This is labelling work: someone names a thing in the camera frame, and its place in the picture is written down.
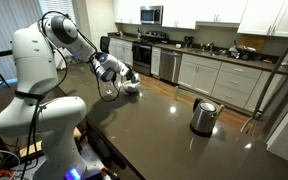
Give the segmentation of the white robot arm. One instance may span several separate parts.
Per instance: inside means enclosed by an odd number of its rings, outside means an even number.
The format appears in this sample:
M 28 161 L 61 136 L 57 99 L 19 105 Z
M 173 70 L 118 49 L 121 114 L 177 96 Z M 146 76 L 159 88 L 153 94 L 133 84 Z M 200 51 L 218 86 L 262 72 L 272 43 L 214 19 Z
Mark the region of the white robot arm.
M 77 149 L 73 131 L 86 116 L 86 103 L 77 96 L 41 102 L 58 83 L 54 46 L 88 63 L 91 72 L 103 82 L 119 74 L 137 83 L 139 76 L 110 54 L 96 57 L 93 44 L 64 15 L 41 19 L 14 32 L 12 52 L 18 85 L 13 100 L 0 113 L 0 133 L 20 137 L 47 131 L 49 134 L 42 140 L 46 161 L 33 179 L 80 180 L 87 164 Z

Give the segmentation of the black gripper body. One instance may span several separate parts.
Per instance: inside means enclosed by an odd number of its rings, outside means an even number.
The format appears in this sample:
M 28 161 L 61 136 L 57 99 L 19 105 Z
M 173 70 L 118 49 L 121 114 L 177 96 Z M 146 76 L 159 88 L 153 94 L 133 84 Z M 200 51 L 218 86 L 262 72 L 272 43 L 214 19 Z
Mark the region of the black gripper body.
M 133 71 L 131 69 L 129 69 L 127 74 L 126 74 L 126 78 L 131 81 L 131 78 L 133 75 L 134 75 Z

